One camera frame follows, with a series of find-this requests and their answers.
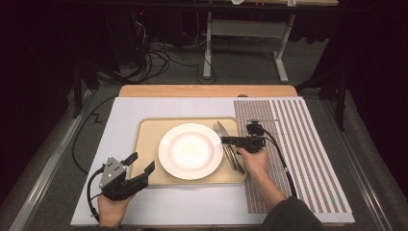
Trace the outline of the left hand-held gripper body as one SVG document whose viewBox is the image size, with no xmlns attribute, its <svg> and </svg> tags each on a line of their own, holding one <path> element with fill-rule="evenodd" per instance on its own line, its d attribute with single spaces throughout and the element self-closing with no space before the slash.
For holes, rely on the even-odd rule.
<svg viewBox="0 0 408 231">
<path fill-rule="evenodd" d="M 113 201 L 124 200 L 148 187 L 148 178 L 142 174 L 127 178 L 127 166 L 110 157 L 105 164 L 99 188 L 103 195 Z"/>
</svg>

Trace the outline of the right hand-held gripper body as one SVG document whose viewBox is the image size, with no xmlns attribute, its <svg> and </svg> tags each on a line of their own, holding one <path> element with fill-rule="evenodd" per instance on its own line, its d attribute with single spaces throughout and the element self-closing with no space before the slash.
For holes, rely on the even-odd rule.
<svg viewBox="0 0 408 231">
<path fill-rule="evenodd" d="M 266 146 L 266 141 L 270 141 L 277 147 L 277 141 L 266 128 L 264 128 L 258 120 L 252 120 L 246 125 L 247 137 L 244 137 L 240 143 L 240 147 L 244 148 L 249 153 L 256 153 L 261 148 Z"/>
</svg>

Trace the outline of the silver fork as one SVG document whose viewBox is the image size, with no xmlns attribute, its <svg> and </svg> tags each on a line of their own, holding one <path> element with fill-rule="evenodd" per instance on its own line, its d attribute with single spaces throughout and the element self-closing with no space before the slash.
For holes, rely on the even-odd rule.
<svg viewBox="0 0 408 231">
<path fill-rule="evenodd" d="M 221 133 L 217 123 L 214 125 L 214 131 L 221 137 L 222 133 Z M 225 153 L 225 155 L 226 155 L 226 157 L 227 157 L 227 159 L 228 159 L 228 161 L 230 163 L 231 168 L 234 171 L 238 171 L 237 162 L 233 159 L 233 156 L 232 156 L 232 154 L 230 152 L 230 149 L 227 147 L 226 144 L 223 144 L 222 148 L 223 148 L 223 151 L 224 151 L 224 153 Z"/>
</svg>

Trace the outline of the white board sheet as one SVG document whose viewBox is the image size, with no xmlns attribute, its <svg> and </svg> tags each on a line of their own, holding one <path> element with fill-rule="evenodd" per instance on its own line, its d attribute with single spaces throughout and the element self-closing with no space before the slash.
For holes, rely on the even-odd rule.
<svg viewBox="0 0 408 231">
<path fill-rule="evenodd" d="M 107 120 L 92 168 L 135 150 L 141 121 L 147 118 L 235 117 L 236 100 L 294 97 L 118 97 Z M 350 214 L 316 214 L 324 224 L 347 224 Z M 266 205 L 250 179 L 235 184 L 154 186 L 138 192 L 124 222 L 135 226 L 258 225 Z"/>
</svg>

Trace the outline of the beige plastic tray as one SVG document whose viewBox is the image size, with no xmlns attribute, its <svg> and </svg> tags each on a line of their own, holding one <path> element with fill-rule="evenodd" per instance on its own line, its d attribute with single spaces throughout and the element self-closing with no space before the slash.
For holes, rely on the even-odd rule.
<svg viewBox="0 0 408 231">
<path fill-rule="evenodd" d="M 136 138 L 135 150 L 139 158 L 131 165 L 129 176 L 134 178 L 143 173 L 144 169 L 155 162 L 155 170 L 149 176 L 149 183 L 154 186 L 191 185 L 191 184 L 235 184 L 243 182 L 247 174 L 240 175 L 234 171 L 223 151 L 219 167 L 209 176 L 198 180 L 178 179 L 164 170 L 158 157 L 158 147 L 162 137 L 171 128 L 185 124 L 198 123 L 214 130 L 214 125 L 220 121 L 232 136 L 240 133 L 237 120 L 233 117 L 176 117 L 147 118 L 140 122 Z"/>
</svg>

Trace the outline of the person's left hand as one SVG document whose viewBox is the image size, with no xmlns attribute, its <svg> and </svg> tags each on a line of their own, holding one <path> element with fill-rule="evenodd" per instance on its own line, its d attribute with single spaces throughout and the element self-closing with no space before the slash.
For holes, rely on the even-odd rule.
<svg viewBox="0 0 408 231">
<path fill-rule="evenodd" d="M 129 203 L 134 197 L 113 201 L 101 194 L 97 198 L 99 210 L 99 225 L 102 227 L 118 228 L 122 223 Z"/>
</svg>

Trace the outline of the aluminium floor rail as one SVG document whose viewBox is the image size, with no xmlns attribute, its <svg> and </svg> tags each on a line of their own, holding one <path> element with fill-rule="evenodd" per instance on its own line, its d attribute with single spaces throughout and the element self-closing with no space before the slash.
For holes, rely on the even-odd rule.
<svg viewBox="0 0 408 231">
<path fill-rule="evenodd" d="M 5 231 L 67 231 L 86 175 L 68 152 L 86 113 L 76 118 L 74 106 L 58 121 L 25 167 L 1 208 Z"/>
<path fill-rule="evenodd" d="M 352 173 L 365 204 L 370 211 L 370 215 L 373 218 L 375 226 L 377 227 L 378 231 L 393 231 L 393 228 L 386 214 L 384 213 L 382 206 L 380 205 L 378 196 L 370 184 L 368 177 L 364 173 L 345 132 L 340 129 L 337 123 L 335 112 L 332 109 L 330 102 L 327 100 L 322 100 L 321 105 L 341 140 L 345 151 L 345 158 L 350 167 L 350 172 Z"/>
</svg>

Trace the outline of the striped woven placemat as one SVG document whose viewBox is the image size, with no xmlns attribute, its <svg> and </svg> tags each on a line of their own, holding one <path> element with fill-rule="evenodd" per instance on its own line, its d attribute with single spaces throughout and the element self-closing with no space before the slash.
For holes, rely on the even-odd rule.
<svg viewBox="0 0 408 231">
<path fill-rule="evenodd" d="M 352 212 L 303 98 L 236 100 L 234 109 L 242 136 L 258 120 L 276 139 L 266 145 L 269 175 L 284 195 L 316 214 Z"/>
</svg>

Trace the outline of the black metal stand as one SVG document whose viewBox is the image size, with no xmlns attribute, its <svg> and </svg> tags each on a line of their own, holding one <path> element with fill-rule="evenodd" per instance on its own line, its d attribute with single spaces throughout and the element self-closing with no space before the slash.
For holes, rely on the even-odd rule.
<svg viewBox="0 0 408 231">
<path fill-rule="evenodd" d="M 77 118 L 83 108 L 83 87 L 85 84 L 88 90 L 98 90 L 99 82 L 96 75 L 96 67 L 89 60 L 80 60 L 74 66 L 74 113 L 73 118 Z"/>
<path fill-rule="evenodd" d="M 294 87 L 296 91 L 302 91 L 308 88 L 319 88 L 320 99 L 329 100 L 335 98 L 335 121 L 342 131 L 344 130 L 347 75 L 348 68 L 334 67 Z"/>
</svg>

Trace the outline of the white round plate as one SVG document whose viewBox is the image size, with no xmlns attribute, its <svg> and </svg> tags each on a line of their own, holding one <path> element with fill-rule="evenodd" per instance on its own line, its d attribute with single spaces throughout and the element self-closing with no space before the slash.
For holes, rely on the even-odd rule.
<svg viewBox="0 0 408 231">
<path fill-rule="evenodd" d="M 158 157 L 164 170 L 182 180 L 198 180 L 212 174 L 221 164 L 220 137 L 208 126 L 185 123 L 162 137 Z"/>
</svg>

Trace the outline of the silver table knife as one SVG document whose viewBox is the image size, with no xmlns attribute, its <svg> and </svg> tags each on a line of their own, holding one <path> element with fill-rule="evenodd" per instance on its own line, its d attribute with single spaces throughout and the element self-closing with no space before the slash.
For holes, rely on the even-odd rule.
<svg viewBox="0 0 408 231">
<path fill-rule="evenodd" d="M 219 129 L 220 129 L 220 131 L 221 131 L 221 133 L 222 133 L 222 135 L 221 135 L 222 137 L 231 137 L 231 136 L 228 134 L 228 132 L 227 132 L 227 130 L 225 129 L 225 127 L 223 126 L 223 124 L 222 124 L 219 120 L 217 121 L 217 124 L 218 124 Z M 237 162 L 237 165 L 238 165 L 238 173 L 239 173 L 240 175 L 244 175 L 244 174 L 245 174 L 245 170 L 243 169 L 241 163 L 239 162 L 239 160 L 238 160 L 238 158 L 237 158 L 237 156 L 236 156 L 236 154 L 235 154 L 235 152 L 234 152 L 234 149 L 233 149 L 233 147 L 232 147 L 233 144 L 226 144 L 226 145 L 227 145 L 227 147 L 230 149 L 230 152 L 231 152 L 231 154 L 232 154 L 232 156 L 233 156 L 233 159 Z"/>
</svg>

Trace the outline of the white metal desk frame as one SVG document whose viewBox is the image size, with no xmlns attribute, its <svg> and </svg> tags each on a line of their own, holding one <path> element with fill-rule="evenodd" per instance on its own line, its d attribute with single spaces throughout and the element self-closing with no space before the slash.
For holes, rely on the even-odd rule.
<svg viewBox="0 0 408 231">
<path fill-rule="evenodd" d="M 212 77 L 212 37 L 249 37 L 264 39 L 279 39 L 279 49 L 272 52 L 273 60 L 277 68 L 278 77 L 281 83 L 287 84 L 289 78 L 282 61 L 282 57 L 291 34 L 295 15 L 291 14 L 284 22 L 254 22 L 230 19 L 213 19 L 212 14 L 207 16 L 206 47 L 203 63 L 203 79 L 209 80 Z"/>
</svg>

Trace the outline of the person's right hand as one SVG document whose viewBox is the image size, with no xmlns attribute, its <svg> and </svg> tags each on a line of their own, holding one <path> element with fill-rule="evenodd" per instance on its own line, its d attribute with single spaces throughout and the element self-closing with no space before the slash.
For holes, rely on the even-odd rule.
<svg viewBox="0 0 408 231">
<path fill-rule="evenodd" d="M 245 167 L 254 179 L 269 179 L 268 154 L 265 149 L 260 149 L 256 153 L 250 153 L 242 147 L 238 147 L 237 150 L 242 154 Z"/>
</svg>

